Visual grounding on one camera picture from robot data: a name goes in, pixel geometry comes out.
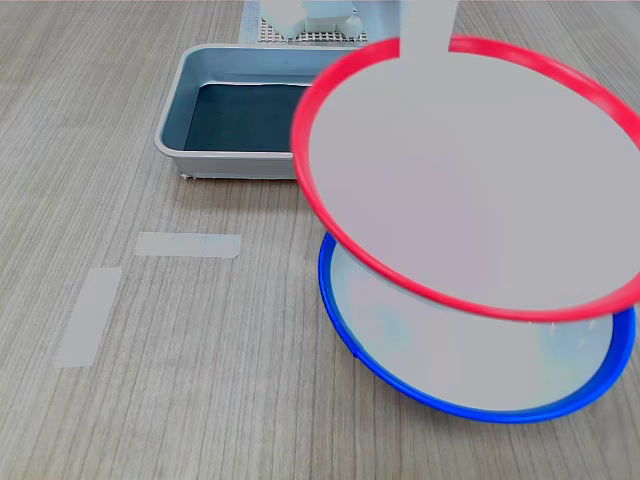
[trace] blue ring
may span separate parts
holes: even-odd
[[[600,369],[591,380],[562,400],[542,407],[514,412],[492,412],[461,407],[453,403],[444,402],[426,395],[392,375],[382,365],[376,362],[354,338],[344,322],[333,296],[333,288],[331,286],[331,261],[335,247],[335,239],[331,234],[327,233],[320,248],[318,280],[322,300],[338,335],[340,335],[354,357],[358,358],[369,370],[382,380],[414,400],[442,412],[470,420],[490,423],[533,423],[552,420],[573,413],[597,400],[618,380],[631,358],[636,336],[636,313],[633,308],[629,308],[613,316],[611,346]]]

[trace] metal tray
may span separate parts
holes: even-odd
[[[155,135],[158,150],[194,178],[295,179],[290,152],[222,152],[185,149],[196,101],[205,85],[309,85],[322,70],[355,50],[300,45],[200,45],[178,65]]]

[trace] red ring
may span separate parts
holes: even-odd
[[[607,113],[640,148],[640,118],[615,95],[582,73],[539,53],[484,38],[454,35],[449,50],[506,60],[561,83]],[[558,310],[511,310],[472,303],[430,289],[390,269],[354,242],[338,226],[322,203],[311,175],[309,143],[313,123],[324,101],[343,81],[371,65],[399,56],[399,38],[374,43],[346,55],[316,78],[296,110],[291,132],[291,151],[298,183],[311,208],[335,239],[365,265],[400,287],[442,305],[472,314],[505,320],[560,323],[609,315],[625,310],[639,301],[640,273],[613,293],[577,307]]]

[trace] wood grain surface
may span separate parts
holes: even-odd
[[[637,349],[563,419],[440,414],[335,334],[324,230],[294,182],[183,180],[155,150],[180,55],[236,42],[243,6],[0,2],[0,479],[639,479]],[[464,4],[456,30],[547,53],[640,109],[635,2]],[[140,231],[240,234],[242,251],[136,257]],[[96,362],[54,369],[102,266],[124,273]]]

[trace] white tape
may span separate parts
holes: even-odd
[[[146,257],[235,258],[240,235],[140,232],[136,255]]]
[[[121,276],[122,267],[89,270],[58,347],[55,368],[93,364]]]
[[[217,80],[211,80],[205,83],[205,85],[241,85],[250,87],[261,87],[265,85],[281,85],[285,87],[310,87],[310,83],[282,83],[282,82],[218,82]]]

